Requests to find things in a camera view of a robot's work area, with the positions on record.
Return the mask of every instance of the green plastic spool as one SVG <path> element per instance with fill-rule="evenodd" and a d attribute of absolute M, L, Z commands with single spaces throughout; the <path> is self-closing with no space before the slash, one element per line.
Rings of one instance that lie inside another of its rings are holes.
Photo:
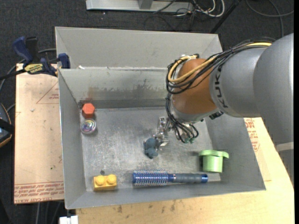
<path fill-rule="evenodd" d="M 199 157 L 202 157 L 202 170 L 204 172 L 222 173 L 223 158 L 229 158 L 229 154 L 224 151 L 203 150 L 199 152 Z"/>

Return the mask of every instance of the black carpet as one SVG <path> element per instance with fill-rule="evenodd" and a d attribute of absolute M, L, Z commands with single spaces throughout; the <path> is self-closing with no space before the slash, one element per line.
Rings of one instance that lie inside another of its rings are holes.
<path fill-rule="evenodd" d="M 204 14 L 195 17 L 175 17 L 170 14 L 125 11 L 86 11 L 86 0 L 0 0 L 0 76 L 5 75 L 21 57 L 12 49 L 13 41 L 20 37 L 36 36 L 39 48 L 55 47 L 55 26 L 90 27 L 132 30 L 178 31 L 210 33 L 219 18 Z M 236 0 L 224 0 L 229 8 Z M 294 9 L 294 0 L 247 0 L 263 14 L 277 15 Z M 294 32 L 294 13 L 269 17 L 257 14 L 242 0 L 216 33 L 223 49 L 256 37 L 278 39 Z M 15 102 L 15 78 L 6 80 L 0 90 L 0 103 L 6 108 Z M 14 109 L 10 116 L 14 122 Z M 32 224 L 36 220 L 38 205 L 13 204 L 14 141 L 0 149 L 0 224 Z M 57 217 L 67 215 L 63 203 L 40 204 L 39 224 L 51 222 L 58 207 Z"/>

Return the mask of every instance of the metal stand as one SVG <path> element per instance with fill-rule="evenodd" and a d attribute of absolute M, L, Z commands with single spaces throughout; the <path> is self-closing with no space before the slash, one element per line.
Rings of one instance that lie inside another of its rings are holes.
<path fill-rule="evenodd" d="M 144 11 L 155 12 L 167 6 L 171 1 L 155 0 L 86 0 L 87 10 L 122 10 L 122 11 Z M 186 8 L 188 2 L 174 2 L 163 12 L 176 12 L 181 8 Z"/>

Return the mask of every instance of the yellow lego brick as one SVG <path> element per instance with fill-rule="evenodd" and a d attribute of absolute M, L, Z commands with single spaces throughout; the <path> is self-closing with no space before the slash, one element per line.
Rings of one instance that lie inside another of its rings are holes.
<path fill-rule="evenodd" d="M 99 175 L 93 177 L 93 190 L 101 191 L 107 189 L 113 189 L 117 185 L 116 175 L 110 174 L 107 176 Z"/>

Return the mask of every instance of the blue clamp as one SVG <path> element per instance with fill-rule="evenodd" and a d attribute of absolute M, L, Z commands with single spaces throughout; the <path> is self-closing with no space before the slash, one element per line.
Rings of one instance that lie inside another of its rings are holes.
<path fill-rule="evenodd" d="M 25 59 L 23 63 L 23 69 L 31 74 L 47 74 L 51 76 L 57 76 L 57 69 L 54 68 L 45 58 L 41 58 L 39 62 L 36 62 L 35 54 L 31 54 L 26 47 L 25 37 L 19 37 L 13 42 L 13 49 L 16 54 Z M 60 68 L 70 68 L 70 61 L 65 53 L 59 54 L 58 62 L 60 62 Z"/>

